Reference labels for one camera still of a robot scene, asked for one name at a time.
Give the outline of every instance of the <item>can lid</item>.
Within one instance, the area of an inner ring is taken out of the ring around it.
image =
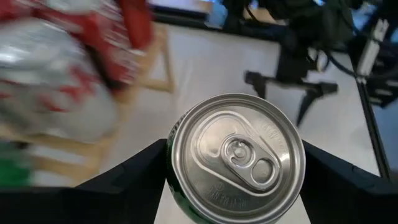
[[[192,205],[214,223],[269,223],[295,202],[305,154],[287,117],[239,93],[190,110],[175,134],[172,164]]]
[[[37,68],[68,48],[72,38],[41,19],[21,19],[0,28],[0,67]]]
[[[85,14],[99,9],[104,0],[45,0],[44,4],[65,14]]]

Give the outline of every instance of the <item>wooden frame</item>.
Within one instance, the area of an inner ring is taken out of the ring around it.
[[[5,125],[0,126],[0,138],[12,141],[22,141],[37,145],[47,146],[53,149],[65,151],[67,153],[83,156],[86,162],[82,165],[70,164],[48,157],[32,156],[35,168],[46,170],[59,175],[64,175],[72,180],[72,186],[78,185],[83,181],[93,177],[98,173],[102,161],[115,141],[118,139],[121,126],[128,119],[131,105],[135,103],[141,87],[162,90],[172,93],[174,91],[174,79],[172,75],[172,65],[170,61],[169,45],[167,38],[167,28],[164,25],[155,24],[155,36],[151,45],[143,54],[138,54],[136,61],[140,65],[138,82],[115,97],[120,112],[120,120],[113,133],[105,136],[95,144],[86,144],[70,139],[38,134],[31,136],[21,136]],[[153,80],[148,78],[151,68],[159,53],[163,53],[165,59],[165,71],[167,79]]]

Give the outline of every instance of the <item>pull tab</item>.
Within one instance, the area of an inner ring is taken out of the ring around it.
[[[271,189],[279,179],[277,158],[246,136],[234,135],[226,139],[221,156],[228,168],[254,189]]]

